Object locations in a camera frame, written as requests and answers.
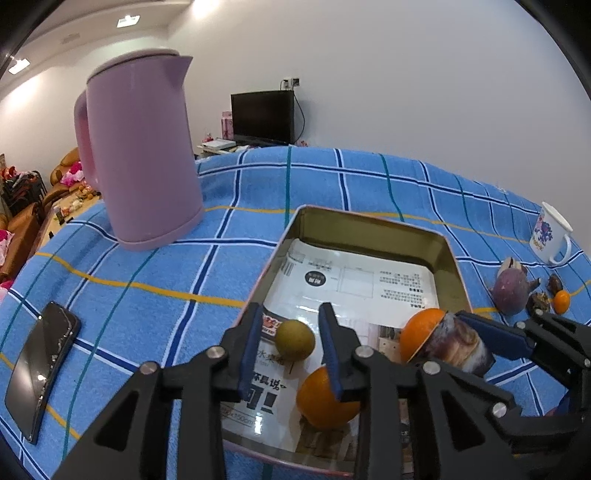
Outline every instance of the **triangular cutout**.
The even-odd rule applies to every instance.
[[[449,393],[442,392],[443,408],[447,415],[453,447],[462,452],[484,443],[484,435],[457,400]]]
[[[137,392],[132,392],[127,396],[96,436],[95,441],[98,445],[118,452],[125,450],[138,399],[139,394]]]

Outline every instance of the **black television screen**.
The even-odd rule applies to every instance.
[[[292,144],[294,93],[291,90],[232,95],[234,140],[254,144]]]

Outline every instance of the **kettle handle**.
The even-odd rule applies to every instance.
[[[99,188],[99,179],[96,174],[95,158],[90,144],[90,131],[88,128],[88,110],[86,108],[86,90],[84,90],[74,104],[74,130],[78,142],[78,153],[82,162],[82,170],[86,181],[96,190]]]

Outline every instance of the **orange fruit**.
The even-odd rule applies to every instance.
[[[326,367],[313,371],[302,383],[295,404],[306,420],[318,430],[338,429],[353,420],[361,408],[358,401],[339,402],[330,390]]]
[[[400,359],[408,362],[429,339],[443,319],[442,309],[424,309],[415,313],[400,334]]]
[[[560,290],[559,292],[556,292],[552,302],[554,303],[554,311],[558,315],[562,315],[570,307],[570,293],[566,290]]]

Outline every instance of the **mug rim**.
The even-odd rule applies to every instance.
[[[564,218],[559,212],[558,210],[556,210],[554,207],[552,207],[552,205],[549,205],[546,202],[542,202],[542,207],[544,208],[544,210],[546,210],[546,212],[548,212],[548,214],[554,219],[556,220],[560,226],[562,228],[564,228],[568,233],[573,233],[573,228],[570,226],[570,223],[568,223],[566,221],[566,218]]]

